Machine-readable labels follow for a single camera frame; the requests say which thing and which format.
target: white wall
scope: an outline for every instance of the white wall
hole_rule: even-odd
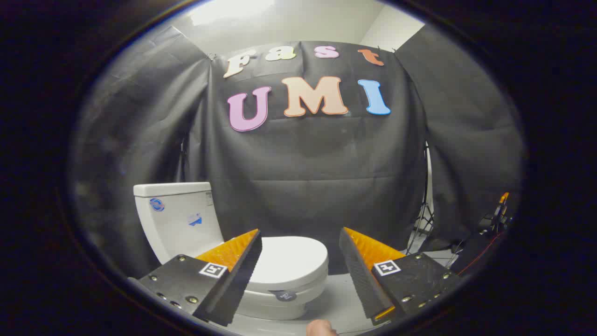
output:
[[[398,49],[413,36],[424,23],[393,6],[384,5],[373,24],[365,33],[362,45],[379,46],[382,50]]]
[[[284,41],[359,44],[383,7],[376,0],[214,0],[171,24],[204,53]]]

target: white toilet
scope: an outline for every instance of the white toilet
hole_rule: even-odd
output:
[[[178,254],[198,256],[224,242],[209,182],[140,184],[133,191],[141,226],[160,263]],[[261,240],[261,255],[236,312],[296,319],[324,291],[327,249],[307,237]]]

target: orange soft pad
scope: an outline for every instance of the orange soft pad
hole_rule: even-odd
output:
[[[245,252],[245,249],[249,243],[251,243],[255,234],[257,234],[257,229],[241,234],[240,236],[234,237],[226,243],[216,246],[206,253],[197,256],[196,259],[227,266],[228,270],[232,272],[236,262],[243,252]]]
[[[371,271],[373,264],[377,262],[396,260],[406,256],[398,250],[394,250],[390,246],[365,236],[362,233],[356,232],[355,230],[351,230],[347,227],[344,227],[344,230],[346,230],[352,239],[369,271]]]

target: sticker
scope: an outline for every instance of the sticker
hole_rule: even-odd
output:
[[[158,200],[157,198],[152,198],[149,200],[149,204],[155,211],[164,211],[164,204],[162,201]]]
[[[201,214],[200,213],[196,213],[192,216],[189,216],[187,218],[187,221],[189,222],[189,225],[194,227],[197,224],[201,224],[202,218],[201,218]]]
[[[214,205],[214,199],[211,198],[211,191],[208,191],[205,195],[207,196],[207,206]]]
[[[205,265],[205,267],[201,271],[199,271],[199,274],[203,274],[204,276],[215,277],[216,279],[219,279],[222,277],[222,274],[224,274],[224,272],[227,269],[228,268],[226,266],[208,262],[207,265]]]
[[[378,262],[373,265],[375,265],[375,268],[380,276],[387,276],[388,274],[400,272],[400,268],[394,263],[393,260]]]
[[[276,295],[276,299],[282,302],[294,301],[297,298],[296,292],[293,291],[270,291],[270,293]]]

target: cable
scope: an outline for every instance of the cable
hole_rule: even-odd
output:
[[[489,247],[491,246],[491,244],[493,244],[493,242],[499,237],[501,236],[502,233],[498,234],[497,236],[493,237],[493,239],[491,240],[491,243],[489,243],[489,245],[487,245],[487,247],[483,250],[483,252],[481,252],[481,254],[479,254],[473,261],[470,262],[470,264],[465,267],[464,269],[462,269],[462,271],[458,272],[458,275],[461,275],[462,272],[466,271],[467,268],[469,268],[472,264],[474,264],[477,260],[479,260],[479,258],[485,254],[485,252],[487,252],[487,250],[489,249]]]
[[[464,240],[461,239],[460,243],[458,243],[458,245],[456,246],[456,252],[452,253],[452,257],[450,258],[450,260],[448,260],[448,262],[446,262],[446,268],[449,268],[448,265],[450,264],[450,262],[452,261],[452,259],[455,259],[456,253],[458,253],[458,248],[460,247],[460,244],[462,244]]]

